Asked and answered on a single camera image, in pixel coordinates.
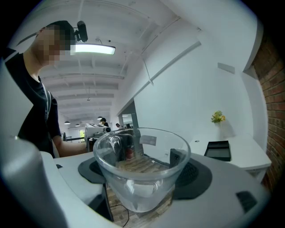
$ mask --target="man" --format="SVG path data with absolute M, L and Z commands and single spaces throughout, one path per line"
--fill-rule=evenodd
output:
M 109 126 L 108 123 L 106 122 L 106 119 L 105 119 L 105 118 L 102 118 L 102 119 L 101 119 L 101 123 L 102 123 L 104 126 Z
M 116 123 L 116 126 L 118 129 L 123 129 L 123 126 L 119 125 L 118 123 Z
M 6 62 L 6 66 L 25 96 L 33 103 L 26 117 L 19 138 L 26 139 L 54 157 L 53 144 L 60 157 L 87 152 L 85 143 L 67 143 L 61 139 L 58 125 L 57 101 L 51 95 L 51 107 L 47 116 L 47 98 L 40 70 L 59 60 L 60 52 L 70 50 L 75 44 L 73 27 L 67 21 L 57 21 L 42 28 L 31 46 L 23 53 L 16 54 Z

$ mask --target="white ceiling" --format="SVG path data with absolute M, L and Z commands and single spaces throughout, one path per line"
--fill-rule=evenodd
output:
M 23 22 L 10 46 L 15 48 L 19 40 L 54 21 L 67 20 L 76 27 L 78 20 L 83 20 L 87 43 L 115 46 L 115 54 L 66 56 L 55 66 L 44 68 L 40 77 L 57 99 L 58 111 L 66 119 L 97 121 L 101 115 L 108 120 L 110 107 L 128 69 L 155 35 L 177 17 L 159 0 L 85 0 L 79 18 L 80 3 L 80 0 L 43 1 Z M 25 51 L 33 39 L 15 49 Z

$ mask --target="ceiling light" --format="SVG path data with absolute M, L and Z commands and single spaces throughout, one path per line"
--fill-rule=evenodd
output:
M 94 52 L 94 53 L 114 55 L 115 50 L 116 50 L 115 47 L 107 45 L 87 45 L 87 44 L 75 45 L 75 52 Z

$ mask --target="window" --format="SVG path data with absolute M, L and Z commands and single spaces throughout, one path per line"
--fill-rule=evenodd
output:
M 79 130 L 79 137 L 82 138 L 85 136 L 85 130 Z

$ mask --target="black pad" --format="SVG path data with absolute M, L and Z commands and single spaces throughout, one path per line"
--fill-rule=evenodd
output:
M 91 183 L 104 184 L 106 182 L 95 158 L 90 158 L 78 166 L 78 172 Z
M 190 200 L 203 194 L 211 185 L 210 169 L 190 159 L 175 183 L 173 200 Z

